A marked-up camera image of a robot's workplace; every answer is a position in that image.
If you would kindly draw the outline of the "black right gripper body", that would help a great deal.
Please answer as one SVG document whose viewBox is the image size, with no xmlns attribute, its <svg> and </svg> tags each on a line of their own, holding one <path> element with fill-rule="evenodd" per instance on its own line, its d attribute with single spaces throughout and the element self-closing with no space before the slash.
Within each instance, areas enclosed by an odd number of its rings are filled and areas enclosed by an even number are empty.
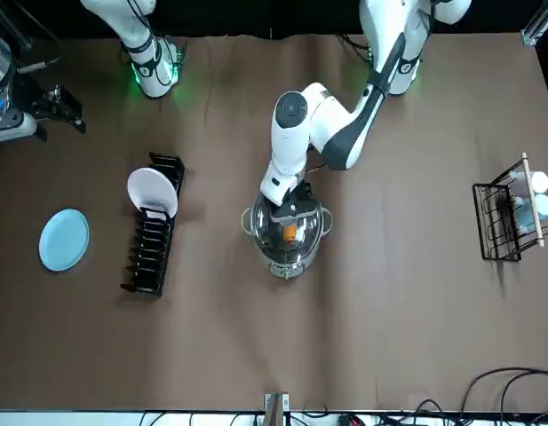
<svg viewBox="0 0 548 426">
<path fill-rule="evenodd" d="M 11 104 L 13 133 L 46 133 L 39 123 L 40 114 L 37 105 L 44 98 L 44 90 L 28 75 L 14 75 L 11 82 Z"/>
</svg>

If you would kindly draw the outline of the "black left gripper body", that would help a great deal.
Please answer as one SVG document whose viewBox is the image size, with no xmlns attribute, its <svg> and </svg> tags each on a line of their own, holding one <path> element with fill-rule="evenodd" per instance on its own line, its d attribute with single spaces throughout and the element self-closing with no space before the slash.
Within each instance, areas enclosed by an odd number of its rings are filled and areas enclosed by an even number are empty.
<svg viewBox="0 0 548 426">
<path fill-rule="evenodd" d="M 302 179 L 293 190 L 288 190 L 282 199 L 282 206 L 289 209 L 302 209 L 311 200 L 312 190 L 309 183 Z"/>
</svg>

